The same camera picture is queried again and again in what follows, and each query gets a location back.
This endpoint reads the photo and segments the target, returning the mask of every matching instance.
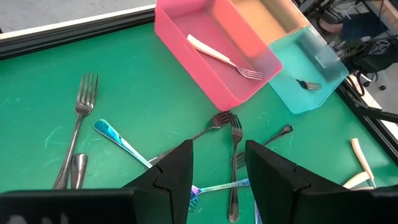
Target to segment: green table surface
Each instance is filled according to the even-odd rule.
[[[83,121],[75,149],[89,158],[86,189],[119,188],[145,171],[93,129],[98,119],[149,159],[201,131],[218,112],[153,24],[0,61],[0,192],[52,187],[72,136],[84,71],[99,73],[96,106]],[[294,115],[266,85],[233,112],[242,122],[243,141],[264,142],[291,124],[294,132],[269,148],[338,184],[363,171],[350,145],[359,138],[376,184],[396,184],[395,164],[335,93],[321,108]],[[232,146],[229,126],[194,142],[196,186],[231,181]],[[244,142],[238,146],[243,149]],[[240,169],[238,179],[246,177]],[[254,223],[251,189],[238,192],[239,223]],[[229,190],[200,195],[188,223],[228,223],[228,201]]]

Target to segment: wooden handle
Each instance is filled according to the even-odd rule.
[[[359,141],[357,138],[351,140],[351,145],[354,149],[355,155],[358,158],[359,162],[362,165],[362,168],[369,174],[370,179],[374,182],[374,175],[372,173],[371,167],[369,166],[365,155],[362,152],[361,146],[359,145]]]
[[[360,188],[351,189],[351,190],[373,190],[373,189],[374,189],[374,187],[360,187]]]
[[[366,172],[366,171],[360,172],[360,173],[356,174],[353,178],[351,178],[349,181],[347,181],[347,183],[345,183],[343,185],[343,187],[345,187],[347,189],[351,189],[351,188],[357,186],[358,184],[369,180],[369,178],[370,178],[370,176],[369,176],[368,172]]]
[[[197,50],[210,55],[214,58],[217,58],[218,60],[221,60],[226,63],[231,63],[230,59],[216,51],[215,49],[212,49],[211,47],[207,46],[206,44],[200,42],[198,39],[194,38],[191,34],[188,34],[187,40],[196,48]]]

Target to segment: floor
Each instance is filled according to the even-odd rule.
[[[0,28],[3,32],[44,26],[155,3],[156,0],[0,0]],[[339,6],[344,11],[351,6]],[[387,89],[370,85],[368,91],[386,110],[398,113],[398,65],[386,70]]]

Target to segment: pink plastic bin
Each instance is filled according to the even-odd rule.
[[[221,111],[248,100],[282,70],[278,58],[228,0],[158,0],[155,32]],[[187,41],[188,34],[235,64],[263,72],[264,79],[244,78],[234,67],[197,51]]]

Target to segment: teal plastic bin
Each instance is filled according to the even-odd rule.
[[[348,76],[347,68],[312,26],[275,41],[270,48],[284,68],[269,83],[294,114],[320,107]],[[322,89],[305,90],[295,79],[320,83]]]

